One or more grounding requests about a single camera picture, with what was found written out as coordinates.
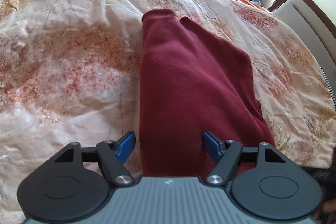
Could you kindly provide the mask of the maroon red small garment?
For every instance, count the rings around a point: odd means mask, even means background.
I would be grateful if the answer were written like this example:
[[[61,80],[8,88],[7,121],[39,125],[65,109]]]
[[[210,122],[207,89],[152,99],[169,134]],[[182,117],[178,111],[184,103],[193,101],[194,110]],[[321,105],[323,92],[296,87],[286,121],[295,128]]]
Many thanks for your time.
[[[171,10],[142,19],[139,143],[145,176],[206,176],[205,131],[256,147],[274,138],[255,97],[250,57]]]

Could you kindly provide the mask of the floral cream orange bedspread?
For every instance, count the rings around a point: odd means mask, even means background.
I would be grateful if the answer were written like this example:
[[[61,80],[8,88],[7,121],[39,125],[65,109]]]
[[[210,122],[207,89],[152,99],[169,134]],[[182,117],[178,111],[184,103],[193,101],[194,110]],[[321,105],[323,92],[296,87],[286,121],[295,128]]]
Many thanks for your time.
[[[72,141],[137,134],[143,16],[171,10],[251,60],[255,97],[295,163],[331,165],[335,108],[319,63],[280,18],[247,0],[1,0],[1,223],[21,223],[20,182]]]

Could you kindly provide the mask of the wooden framed headboard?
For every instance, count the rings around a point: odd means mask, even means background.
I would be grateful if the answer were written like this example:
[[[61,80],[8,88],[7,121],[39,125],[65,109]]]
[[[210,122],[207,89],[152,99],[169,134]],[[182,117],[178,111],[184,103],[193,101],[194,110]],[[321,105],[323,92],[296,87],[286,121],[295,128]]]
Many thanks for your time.
[[[275,0],[268,8],[290,26],[335,80],[335,25],[313,0]]]

